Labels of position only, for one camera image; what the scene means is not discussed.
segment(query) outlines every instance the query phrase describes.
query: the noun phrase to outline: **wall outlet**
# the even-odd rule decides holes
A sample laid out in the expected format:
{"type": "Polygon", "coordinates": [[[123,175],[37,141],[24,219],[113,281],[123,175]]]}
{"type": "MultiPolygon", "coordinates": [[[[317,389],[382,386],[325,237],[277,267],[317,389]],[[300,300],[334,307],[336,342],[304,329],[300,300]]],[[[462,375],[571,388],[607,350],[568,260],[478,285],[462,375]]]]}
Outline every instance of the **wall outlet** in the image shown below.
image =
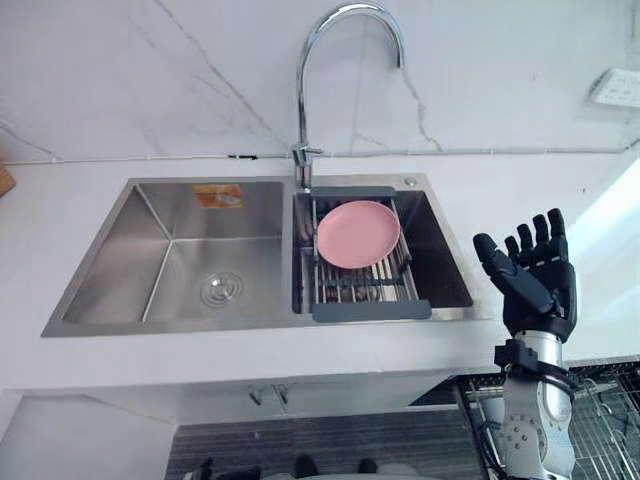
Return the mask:
{"type": "Polygon", "coordinates": [[[640,72],[607,70],[594,86],[591,99],[603,105],[640,108],[640,72]]]}

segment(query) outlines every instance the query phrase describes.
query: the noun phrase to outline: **orange sticker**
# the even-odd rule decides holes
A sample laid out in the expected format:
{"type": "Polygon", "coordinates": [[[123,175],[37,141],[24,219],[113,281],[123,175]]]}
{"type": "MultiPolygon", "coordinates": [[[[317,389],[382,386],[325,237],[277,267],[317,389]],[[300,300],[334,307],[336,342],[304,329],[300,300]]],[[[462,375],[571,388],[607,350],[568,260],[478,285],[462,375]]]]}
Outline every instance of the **orange sticker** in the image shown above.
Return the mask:
{"type": "Polygon", "coordinates": [[[240,185],[194,185],[198,203],[202,208],[242,208],[240,185]]]}

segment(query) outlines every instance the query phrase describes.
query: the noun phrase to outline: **white countertop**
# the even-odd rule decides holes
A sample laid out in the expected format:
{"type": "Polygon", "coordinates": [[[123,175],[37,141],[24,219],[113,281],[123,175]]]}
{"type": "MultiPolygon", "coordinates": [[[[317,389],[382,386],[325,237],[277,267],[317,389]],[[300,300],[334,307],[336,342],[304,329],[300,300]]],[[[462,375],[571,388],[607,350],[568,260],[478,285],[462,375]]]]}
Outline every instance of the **white countertop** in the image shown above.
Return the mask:
{"type": "MultiPolygon", "coordinates": [[[[171,160],[11,167],[0,199],[0,388],[60,389],[386,371],[492,370],[508,333],[471,239],[502,239],[560,207],[568,225],[635,158],[607,156],[319,159],[315,174],[427,175],[492,320],[326,325],[114,337],[41,338],[80,260],[132,177],[289,175],[290,160],[171,160]]],[[[637,318],[578,320],[571,362],[640,353],[637,318]]]]}

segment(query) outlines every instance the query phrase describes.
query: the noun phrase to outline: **white marble backsplash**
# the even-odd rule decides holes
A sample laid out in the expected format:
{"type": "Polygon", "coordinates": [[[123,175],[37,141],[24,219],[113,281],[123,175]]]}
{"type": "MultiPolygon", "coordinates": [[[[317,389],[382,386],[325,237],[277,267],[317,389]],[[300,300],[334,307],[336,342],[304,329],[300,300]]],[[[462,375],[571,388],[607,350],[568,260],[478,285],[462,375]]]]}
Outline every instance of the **white marble backsplash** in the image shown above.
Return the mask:
{"type": "MultiPolygon", "coordinates": [[[[283,153],[295,69],[337,0],[0,3],[0,149],[12,161],[283,153]]],[[[591,105],[634,65],[637,0],[384,0],[338,24],[308,68],[313,146],[332,152],[623,148],[638,113],[591,105]]]]}

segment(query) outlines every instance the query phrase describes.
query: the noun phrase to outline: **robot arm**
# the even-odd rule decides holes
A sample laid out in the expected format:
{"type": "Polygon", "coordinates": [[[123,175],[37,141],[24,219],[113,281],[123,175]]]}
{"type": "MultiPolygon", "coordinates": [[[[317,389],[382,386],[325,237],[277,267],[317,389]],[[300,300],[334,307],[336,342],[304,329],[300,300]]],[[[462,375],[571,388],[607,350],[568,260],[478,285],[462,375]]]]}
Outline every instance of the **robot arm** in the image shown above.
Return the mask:
{"type": "Polygon", "coordinates": [[[473,243],[485,272],[504,294],[504,323],[513,337],[497,346],[506,374],[500,441],[509,479],[568,480],[575,463],[569,440],[575,380],[562,366],[562,344],[576,324],[575,272],[560,210],[533,219],[505,240],[508,256],[485,233],[473,243]]]}

